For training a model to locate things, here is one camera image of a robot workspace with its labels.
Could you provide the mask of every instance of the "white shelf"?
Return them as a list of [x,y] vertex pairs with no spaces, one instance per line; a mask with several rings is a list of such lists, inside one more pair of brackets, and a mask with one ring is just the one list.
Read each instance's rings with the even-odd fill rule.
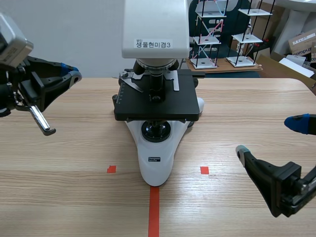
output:
[[210,69],[210,68],[217,68],[214,62],[211,62],[208,58],[199,58],[197,59],[190,59],[192,65],[195,69]]
[[254,35],[245,35],[243,40],[242,40],[243,34],[234,35],[233,37],[236,40],[238,40],[240,43],[262,43],[262,40],[258,39]]
[[238,61],[236,64],[237,57],[229,57],[227,60],[235,67],[235,68],[240,68],[240,67],[254,67],[256,64],[253,64],[252,61],[250,61],[247,57],[245,56],[240,56],[238,57]]
[[200,18],[223,18],[226,17],[225,15],[223,16],[219,11],[205,11],[203,16],[202,12],[197,12],[197,15]]
[[219,40],[216,37],[214,37],[214,36],[209,36],[209,37],[202,36],[201,40],[200,40],[200,43],[198,42],[199,41],[199,37],[198,36],[193,37],[193,39],[198,45],[221,44],[219,42]]
[[238,11],[242,12],[243,14],[247,16],[270,16],[270,14],[267,11],[264,11],[262,9],[250,9],[249,14],[248,14],[249,9],[238,9]]

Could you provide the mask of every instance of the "red tape line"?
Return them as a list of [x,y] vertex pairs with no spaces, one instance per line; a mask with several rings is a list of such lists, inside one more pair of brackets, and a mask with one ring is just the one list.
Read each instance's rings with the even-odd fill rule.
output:
[[148,237],[159,237],[159,187],[150,187]]

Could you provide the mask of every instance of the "white microscope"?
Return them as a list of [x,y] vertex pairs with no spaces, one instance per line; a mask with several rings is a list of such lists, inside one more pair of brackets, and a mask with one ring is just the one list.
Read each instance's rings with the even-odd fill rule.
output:
[[189,51],[187,0],[125,0],[122,56],[136,62],[119,74],[114,113],[132,133],[151,186],[168,179],[185,131],[203,111],[195,91],[203,74],[177,70]]

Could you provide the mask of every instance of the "wooden table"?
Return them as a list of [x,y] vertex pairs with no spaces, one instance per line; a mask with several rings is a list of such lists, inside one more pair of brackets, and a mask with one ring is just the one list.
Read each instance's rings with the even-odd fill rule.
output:
[[[30,114],[0,119],[0,237],[147,237],[150,187],[132,136],[114,119],[117,79],[84,79],[44,113],[44,137]],[[283,125],[316,114],[316,97],[294,79],[201,79],[202,117],[160,187],[161,237],[315,237],[316,199],[274,218],[239,162],[247,146],[275,165],[309,172],[316,137]],[[108,174],[110,165],[117,166]],[[209,166],[201,175],[200,166]]]

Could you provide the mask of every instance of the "red tape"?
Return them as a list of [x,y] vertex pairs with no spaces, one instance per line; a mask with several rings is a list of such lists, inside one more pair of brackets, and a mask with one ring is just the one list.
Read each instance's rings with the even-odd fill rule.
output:
[[201,166],[201,174],[209,174],[208,166]]
[[159,187],[150,187],[148,237],[159,237]]
[[110,167],[107,170],[107,173],[108,174],[113,174],[113,173],[116,173],[116,171],[117,171],[116,165],[110,165]]

